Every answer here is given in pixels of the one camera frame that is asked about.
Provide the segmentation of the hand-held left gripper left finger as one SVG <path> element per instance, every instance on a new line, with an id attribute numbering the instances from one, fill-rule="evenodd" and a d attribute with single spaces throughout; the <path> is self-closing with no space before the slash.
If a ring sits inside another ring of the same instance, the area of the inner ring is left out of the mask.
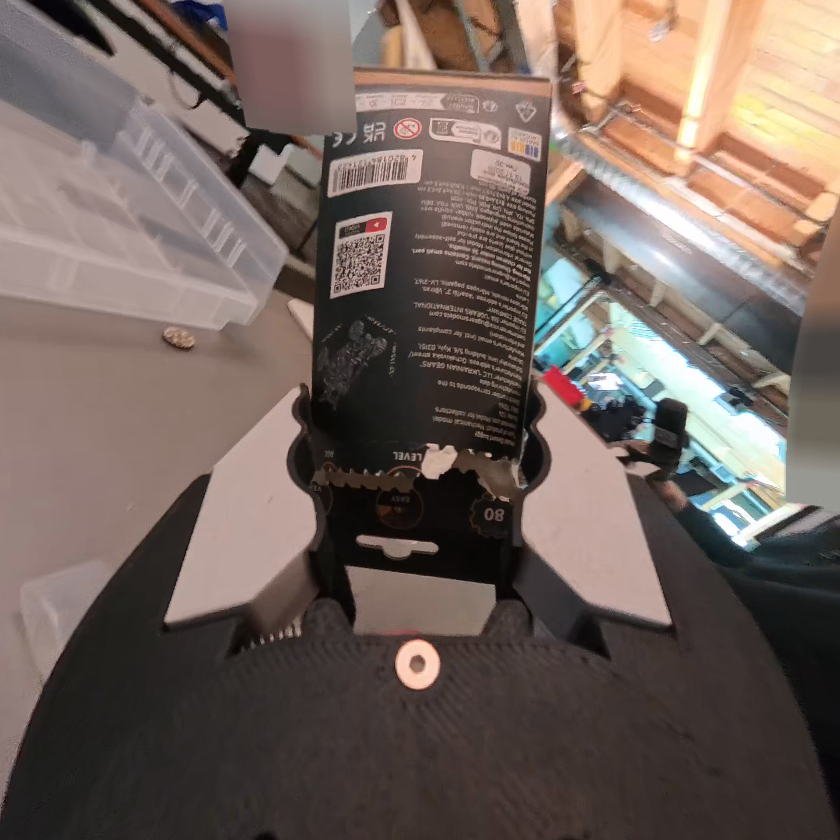
<path id="1" fill-rule="evenodd" d="M 168 627 L 240 616 L 279 631 L 318 593 L 310 551 L 323 534 L 320 500 L 298 477 L 306 386 L 289 391 L 213 467 L 170 603 Z"/>

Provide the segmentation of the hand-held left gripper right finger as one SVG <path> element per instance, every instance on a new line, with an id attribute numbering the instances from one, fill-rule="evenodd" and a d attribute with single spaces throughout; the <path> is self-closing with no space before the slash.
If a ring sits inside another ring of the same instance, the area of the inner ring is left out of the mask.
<path id="1" fill-rule="evenodd" d="M 673 626 L 655 562 L 619 460 L 552 389 L 538 382 L 528 441 L 542 463 L 515 507 L 519 551 L 513 587 L 552 636 L 573 640 L 607 619 L 667 631 Z"/>

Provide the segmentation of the black model kit box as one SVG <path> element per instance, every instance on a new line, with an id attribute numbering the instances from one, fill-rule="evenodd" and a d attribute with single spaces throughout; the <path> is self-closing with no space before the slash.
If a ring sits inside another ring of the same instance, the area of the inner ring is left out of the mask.
<path id="1" fill-rule="evenodd" d="M 509 556 L 538 307 L 552 85 L 357 69 L 324 141 L 308 425 L 346 565 L 493 585 Z"/>

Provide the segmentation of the person's black-clothed body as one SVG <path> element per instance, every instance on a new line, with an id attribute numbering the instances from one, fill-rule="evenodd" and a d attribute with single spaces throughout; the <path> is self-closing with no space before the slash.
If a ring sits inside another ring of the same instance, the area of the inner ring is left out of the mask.
<path id="1" fill-rule="evenodd" d="M 805 716 L 835 813 L 839 805 L 838 521 L 738 546 L 690 502 L 679 524 L 750 611 Z"/>

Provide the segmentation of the clear plastic bin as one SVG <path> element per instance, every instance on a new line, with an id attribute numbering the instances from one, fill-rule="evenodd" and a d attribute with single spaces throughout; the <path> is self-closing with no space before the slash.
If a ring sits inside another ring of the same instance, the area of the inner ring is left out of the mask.
<path id="1" fill-rule="evenodd" d="M 1 294 L 220 330 L 288 247 L 177 124 L 23 2 L 1 3 Z"/>

